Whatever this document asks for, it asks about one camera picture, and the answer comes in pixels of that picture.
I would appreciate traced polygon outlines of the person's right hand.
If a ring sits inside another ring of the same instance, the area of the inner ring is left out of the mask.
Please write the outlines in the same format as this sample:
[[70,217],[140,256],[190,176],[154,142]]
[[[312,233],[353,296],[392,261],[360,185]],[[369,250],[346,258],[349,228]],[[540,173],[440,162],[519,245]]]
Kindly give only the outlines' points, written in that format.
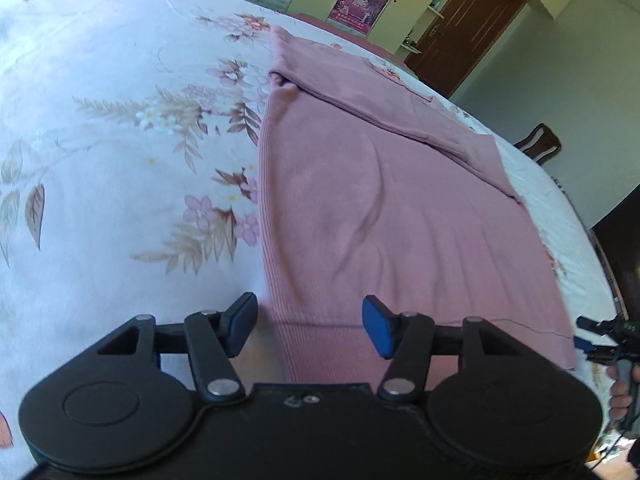
[[629,384],[618,378],[617,368],[609,366],[606,374],[614,380],[614,384],[610,389],[610,400],[608,401],[608,414],[612,422],[618,422],[623,419],[631,406],[632,396],[629,394]]

